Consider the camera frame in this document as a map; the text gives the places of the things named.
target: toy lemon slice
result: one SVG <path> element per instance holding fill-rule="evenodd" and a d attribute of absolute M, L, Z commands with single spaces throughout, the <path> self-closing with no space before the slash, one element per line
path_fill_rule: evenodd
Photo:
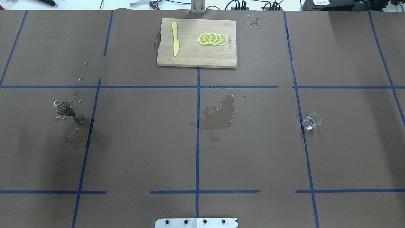
<path fill-rule="evenodd" d="M 218 44 L 218 46 L 224 46 L 228 42 L 228 37 L 224 34 L 219 34 L 219 36 L 221 37 L 221 42 Z"/>
<path fill-rule="evenodd" d="M 212 36 L 209 33 L 203 33 L 198 37 L 198 42 L 201 45 L 207 45 L 211 42 Z"/>

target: water droplet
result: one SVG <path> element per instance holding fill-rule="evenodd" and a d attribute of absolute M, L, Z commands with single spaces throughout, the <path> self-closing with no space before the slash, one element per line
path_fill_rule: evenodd
<path fill-rule="evenodd" d="M 62 115 L 55 118 L 55 121 L 58 122 L 62 118 Z"/>
<path fill-rule="evenodd" d="M 60 103 L 59 100 L 54 101 L 53 102 L 53 107 L 55 108 L 59 103 Z"/>

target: table surface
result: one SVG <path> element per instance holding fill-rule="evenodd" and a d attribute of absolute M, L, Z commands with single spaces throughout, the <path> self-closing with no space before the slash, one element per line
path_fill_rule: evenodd
<path fill-rule="evenodd" d="M 100 8 L 102 0 L 55 0 L 56 6 L 52 7 L 48 4 L 37 0 L 0 0 L 0 5 L 5 9 L 22 9 L 22 10 L 98 10 Z M 149 4 L 141 4 L 136 7 L 129 5 L 130 2 L 137 2 L 137 0 L 104 0 L 101 5 L 103 10 L 114 10 L 119 8 L 126 9 L 139 9 L 148 10 Z M 190 2 L 190 0 L 177 0 L 176 2 Z M 225 9 L 225 6 L 229 3 L 229 0 L 206 0 L 206 7 L 217 6 L 221 10 Z M 261 7 L 264 6 L 265 2 L 259 2 L 254 0 L 247 0 L 247 6 L 251 11 L 260 11 Z M 281 7 L 285 11 L 299 11 L 300 1 L 299 0 L 285 0 L 281 3 Z M 165 1 L 161 4 L 161 9 L 163 10 L 174 10 L 174 9 L 190 9 L 189 5 L 183 5 L 178 3 L 172 3 Z M 399 6 L 388 4 L 384 8 L 385 12 L 401 12 Z"/>
<path fill-rule="evenodd" d="M 0 227 L 404 227 L 404 14 L 248 13 L 0 12 Z M 235 20 L 237 69 L 158 67 L 165 17 Z"/>

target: wet stain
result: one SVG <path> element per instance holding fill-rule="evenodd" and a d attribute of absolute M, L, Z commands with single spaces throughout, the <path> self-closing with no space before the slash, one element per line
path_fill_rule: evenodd
<path fill-rule="evenodd" d="M 236 112 L 234 102 L 235 96 L 227 95 L 224 100 L 221 100 L 220 107 L 214 105 L 205 107 L 202 112 L 204 118 L 200 119 L 200 129 L 218 130 L 231 127 L 234 118 L 233 112 Z"/>
<path fill-rule="evenodd" d="M 213 133 L 210 133 L 209 135 L 210 135 L 209 140 L 210 140 L 211 142 L 218 142 L 219 140 L 221 140 L 221 137 L 216 136 L 216 135 L 214 135 Z"/>
<path fill-rule="evenodd" d="M 73 134 L 71 134 L 66 138 L 66 141 L 75 150 L 84 148 L 87 143 L 88 133 L 89 133 L 88 125 L 81 125 L 75 129 Z"/>
<path fill-rule="evenodd" d="M 260 22 L 259 22 L 260 18 L 256 17 L 254 14 L 249 14 L 246 17 L 246 23 L 247 23 L 247 27 L 248 28 L 252 28 L 252 27 L 260 27 Z"/>

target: blue painter's tape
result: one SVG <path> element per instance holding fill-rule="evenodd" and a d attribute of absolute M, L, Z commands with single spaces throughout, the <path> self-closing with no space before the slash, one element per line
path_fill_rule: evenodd
<path fill-rule="evenodd" d="M 81 175 L 80 175 L 80 182 L 79 182 L 79 189 L 78 189 L 79 192 L 81 191 L 81 188 L 83 186 L 84 172 L 86 170 L 87 155 L 89 153 L 90 138 L 92 137 L 92 132 L 93 132 L 94 115 L 96 114 L 98 95 L 100 93 L 100 86 L 101 86 L 101 78 L 98 80 L 98 85 L 97 85 L 97 90 L 96 90 L 96 99 L 94 100 L 94 105 L 93 105 L 92 120 L 90 121 L 89 134 L 87 136 L 86 151 L 84 153 L 83 166 L 81 168 Z M 76 206 L 75 206 L 75 212 L 73 214 L 72 228 L 74 228 L 75 224 L 76 224 L 77 211 L 79 209 L 79 201 L 80 201 L 80 193 L 77 194 L 77 198 L 76 198 Z"/>
<path fill-rule="evenodd" d="M 21 21 L 20 29 L 18 30 L 17 36 L 15 37 L 13 47 L 11 48 L 9 58 L 7 59 L 6 66 L 4 67 L 3 74 L 2 74 L 1 79 L 0 79 L 0 86 L 3 84 L 4 77 L 6 76 L 7 68 L 9 67 L 11 57 L 13 56 L 15 46 L 17 45 L 18 38 L 20 37 L 20 34 L 21 34 L 21 30 L 23 29 L 23 25 L 24 25 L 25 19 L 27 17 L 27 13 L 28 13 L 28 10 L 25 11 L 23 20 Z"/>
<path fill-rule="evenodd" d="M 260 190 L 200 190 L 200 194 L 257 194 Z"/>
<path fill-rule="evenodd" d="M 383 55 L 382 50 L 381 50 L 381 46 L 380 46 L 379 41 L 378 41 L 377 33 L 375 32 L 374 23 L 373 23 L 373 17 L 371 16 L 371 11 L 370 10 L 369 10 L 369 18 L 370 18 L 371 28 L 373 29 L 373 33 L 374 33 L 375 42 L 377 43 L 378 51 L 380 53 L 382 62 L 384 64 L 385 72 L 387 73 L 388 81 L 390 82 L 390 85 L 391 85 L 391 88 L 392 88 L 392 93 L 394 94 L 395 102 L 396 102 L 396 105 L 398 107 L 399 114 L 401 115 L 402 123 L 405 126 L 404 114 L 402 112 L 401 105 L 399 104 L 398 97 L 397 97 L 396 92 L 395 92 L 395 87 L 394 87 L 394 84 L 392 82 L 390 72 L 388 71 L 387 63 L 385 62 L 385 58 L 384 58 L 384 55 Z"/>
<path fill-rule="evenodd" d="M 201 86 L 201 89 L 278 89 L 278 86 Z"/>
<path fill-rule="evenodd" d="M 196 86 L 101 86 L 101 88 L 196 89 Z"/>
<path fill-rule="evenodd" d="M 151 191 L 151 194 L 195 194 L 194 190 Z"/>
<path fill-rule="evenodd" d="M 113 22 L 114 10 L 111 10 L 110 23 L 108 25 L 107 38 L 105 40 L 104 55 L 107 54 L 108 40 L 110 39 L 111 23 Z"/>
<path fill-rule="evenodd" d="M 391 89 L 390 86 L 297 86 L 297 88 L 298 89 Z"/>
<path fill-rule="evenodd" d="M 305 137 L 305 131 L 304 131 L 304 127 L 302 126 L 301 122 L 303 120 L 302 117 L 302 112 L 301 112 L 301 103 L 300 103 L 300 97 L 298 94 L 298 84 L 297 84 L 297 79 L 295 76 L 295 70 L 294 70 L 294 66 L 292 64 L 292 49 L 291 49 L 291 42 L 290 42 L 290 34 L 288 32 L 288 23 L 287 23 L 287 15 L 286 12 L 283 11 L 284 14 L 284 23 L 286 26 L 286 34 L 287 34 L 287 42 L 288 42 L 288 51 L 290 53 L 290 61 L 291 61 L 291 71 L 292 74 L 294 76 L 294 87 L 295 87 L 295 95 L 296 95 L 296 99 L 297 99 L 297 105 L 298 105 L 298 113 L 300 116 L 300 125 L 301 125 L 301 133 L 303 135 L 303 139 L 304 139 L 304 145 L 305 145 L 305 154 L 307 156 L 307 170 L 308 170 L 308 177 L 309 177 L 309 185 L 311 187 L 311 196 L 312 196 L 312 207 L 313 207 L 313 213 L 315 216 L 315 225 L 316 228 L 319 228 L 319 220 L 318 220 L 318 210 L 316 209 L 316 201 L 315 201 L 315 193 L 313 192 L 313 181 L 312 181 L 312 173 L 311 173 L 311 164 L 309 162 L 309 154 L 308 154 L 308 146 L 307 146 L 307 139 Z"/>
<path fill-rule="evenodd" d="M 0 194 L 107 194 L 107 191 L 0 190 Z"/>
<path fill-rule="evenodd" d="M 0 88 L 97 88 L 97 86 L 0 86 Z"/>
<path fill-rule="evenodd" d="M 311 193 L 311 190 L 296 190 L 296 193 Z M 362 193 L 362 192 L 405 192 L 405 189 L 319 189 L 315 193 Z"/>

